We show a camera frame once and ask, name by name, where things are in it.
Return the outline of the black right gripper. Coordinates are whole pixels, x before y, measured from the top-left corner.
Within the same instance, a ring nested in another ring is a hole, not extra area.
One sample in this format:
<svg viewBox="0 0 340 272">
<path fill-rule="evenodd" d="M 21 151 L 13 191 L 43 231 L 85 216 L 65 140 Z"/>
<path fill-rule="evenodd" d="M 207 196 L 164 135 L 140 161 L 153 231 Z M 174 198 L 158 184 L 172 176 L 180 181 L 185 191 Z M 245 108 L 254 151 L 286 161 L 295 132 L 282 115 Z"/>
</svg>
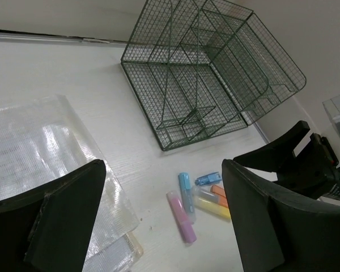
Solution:
<svg viewBox="0 0 340 272">
<path fill-rule="evenodd" d="M 339 161 L 327 138 L 313 133 L 302 151 L 294 154 L 309 131 L 306 121 L 298 121 L 278 139 L 234 157 L 233 161 L 244 167 L 276 172 L 276 184 L 303 196 L 340 201 Z"/>
</svg>

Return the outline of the light blue highlighter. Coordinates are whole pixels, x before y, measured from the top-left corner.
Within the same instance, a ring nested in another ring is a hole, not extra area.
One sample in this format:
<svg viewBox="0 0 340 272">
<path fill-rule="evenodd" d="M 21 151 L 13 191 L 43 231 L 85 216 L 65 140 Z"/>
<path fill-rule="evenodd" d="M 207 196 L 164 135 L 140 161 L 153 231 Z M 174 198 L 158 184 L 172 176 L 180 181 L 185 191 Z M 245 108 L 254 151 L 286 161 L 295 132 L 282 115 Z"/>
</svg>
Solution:
<svg viewBox="0 0 340 272">
<path fill-rule="evenodd" d="M 189 174 L 182 172 L 178 174 L 178 182 L 182 197 L 182 205 L 192 224 L 196 221 L 196 212 L 193 203 L 192 187 L 190 186 Z"/>
</svg>

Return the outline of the clear mesh pouch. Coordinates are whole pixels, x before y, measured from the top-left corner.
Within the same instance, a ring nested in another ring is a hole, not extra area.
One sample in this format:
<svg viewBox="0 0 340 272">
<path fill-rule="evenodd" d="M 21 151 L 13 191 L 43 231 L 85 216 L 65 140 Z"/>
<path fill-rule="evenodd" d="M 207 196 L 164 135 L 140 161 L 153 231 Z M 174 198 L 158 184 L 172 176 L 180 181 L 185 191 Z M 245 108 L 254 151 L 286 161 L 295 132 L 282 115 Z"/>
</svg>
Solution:
<svg viewBox="0 0 340 272">
<path fill-rule="evenodd" d="M 95 159 L 98 145 L 62 95 L 0 107 L 0 200 L 60 178 Z M 143 254 L 139 221 L 110 167 L 84 271 L 129 271 Z"/>
</svg>

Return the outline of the orange highlighter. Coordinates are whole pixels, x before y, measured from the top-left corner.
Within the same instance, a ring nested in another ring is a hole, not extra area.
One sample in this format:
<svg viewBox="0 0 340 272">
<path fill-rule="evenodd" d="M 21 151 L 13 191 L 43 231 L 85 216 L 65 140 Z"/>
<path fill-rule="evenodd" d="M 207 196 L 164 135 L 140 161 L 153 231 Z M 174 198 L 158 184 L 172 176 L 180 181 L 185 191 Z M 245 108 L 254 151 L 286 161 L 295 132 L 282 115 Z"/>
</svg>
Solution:
<svg viewBox="0 0 340 272">
<path fill-rule="evenodd" d="M 225 193 L 225 190 L 220 187 L 220 186 L 217 186 L 217 185 L 213 185 L 211 188 L 210 188 L 210 192 L 212 192 L 213 194 L 215 194 L 216 196 L 218 196 L 218 204 L 225 207 L 225 208 L 228 208 L 228 202 L 227 202 L 227 199 L 226 199 L 226 193 Z"/>
</svg>

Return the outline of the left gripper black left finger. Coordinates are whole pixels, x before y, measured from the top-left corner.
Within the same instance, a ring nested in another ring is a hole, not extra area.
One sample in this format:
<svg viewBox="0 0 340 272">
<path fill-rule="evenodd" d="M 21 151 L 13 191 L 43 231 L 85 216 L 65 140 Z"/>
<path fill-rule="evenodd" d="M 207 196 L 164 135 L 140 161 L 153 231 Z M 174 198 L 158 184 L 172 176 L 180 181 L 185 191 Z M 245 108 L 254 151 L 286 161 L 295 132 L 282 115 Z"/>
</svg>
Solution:
<svg viewBox="0 0 340 272">
<path fill-rule="evenodd" d="M 105 178 L 95 159 L 0 200 L 0 271 L 82 271 Z"/>
</svg>

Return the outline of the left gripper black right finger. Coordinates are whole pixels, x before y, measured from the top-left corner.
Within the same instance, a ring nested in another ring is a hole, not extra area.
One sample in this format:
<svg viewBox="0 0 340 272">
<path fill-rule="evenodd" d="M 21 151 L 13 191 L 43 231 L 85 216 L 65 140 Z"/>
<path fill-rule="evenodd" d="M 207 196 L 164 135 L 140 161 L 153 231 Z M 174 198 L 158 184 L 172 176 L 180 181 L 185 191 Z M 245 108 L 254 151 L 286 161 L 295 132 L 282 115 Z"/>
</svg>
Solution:
<svg viewBox="0 0 340 272">
<path fill-rule="evenodd" d="M 340 206 L 266 180 L 233 160 L 222 178 L 245 271 L 340 271 Z"/>
</svg>

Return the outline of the yellow highlighter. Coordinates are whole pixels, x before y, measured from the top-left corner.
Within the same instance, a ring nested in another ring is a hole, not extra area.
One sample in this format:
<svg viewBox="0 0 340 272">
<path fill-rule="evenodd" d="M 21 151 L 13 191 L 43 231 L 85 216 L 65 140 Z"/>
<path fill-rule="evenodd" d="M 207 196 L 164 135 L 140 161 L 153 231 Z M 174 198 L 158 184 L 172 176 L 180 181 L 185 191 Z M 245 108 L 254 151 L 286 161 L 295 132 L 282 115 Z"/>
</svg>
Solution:
<svg viewBox="0 0 340 272">
<path fill-rule="evenodd" d="M 202 189 L 199 186 L 193 186 L 192 195 L 195 207 L 223 218 L 224 220 L 231 220 L 229 208 L 219 205 L 218 196 L 212 192 Z"/>
</svg>

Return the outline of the pink highlighter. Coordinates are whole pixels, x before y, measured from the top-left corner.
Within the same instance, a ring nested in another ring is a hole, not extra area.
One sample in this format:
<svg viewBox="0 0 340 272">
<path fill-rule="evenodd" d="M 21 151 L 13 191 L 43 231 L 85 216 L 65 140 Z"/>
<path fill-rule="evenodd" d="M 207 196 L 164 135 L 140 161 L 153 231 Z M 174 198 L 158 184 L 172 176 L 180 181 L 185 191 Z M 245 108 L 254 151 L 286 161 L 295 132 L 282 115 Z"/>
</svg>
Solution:
<svg viewBox="0 0 340 272">
<path fill-rule="evenodd" d="M 176 191 L 170 191 L 166 196 L 183 241 L 187 244 L 194 243 L 197 237 L 193 230 L 192 223 L 183 208 L 179 195 Z"/>
</svg>

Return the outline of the dark blue highlighter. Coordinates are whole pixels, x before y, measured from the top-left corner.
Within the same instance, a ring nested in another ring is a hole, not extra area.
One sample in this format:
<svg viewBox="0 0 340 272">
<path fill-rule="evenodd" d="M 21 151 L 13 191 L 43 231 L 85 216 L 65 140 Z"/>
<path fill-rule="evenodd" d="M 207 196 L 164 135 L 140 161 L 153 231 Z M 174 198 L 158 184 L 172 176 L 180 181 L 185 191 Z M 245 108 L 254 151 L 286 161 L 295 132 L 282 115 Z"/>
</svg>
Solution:
<svg viewBox="0 0 340 272">
<path fill-rule="evenodd" d="M 213 184 L 218 184 L 222 181 L 222 175 L 219 172 L 213 172 L 206 174 L 204 176 L 198 177 L 195 180 L 196 186 L 209 186 Z"/>
</svg>

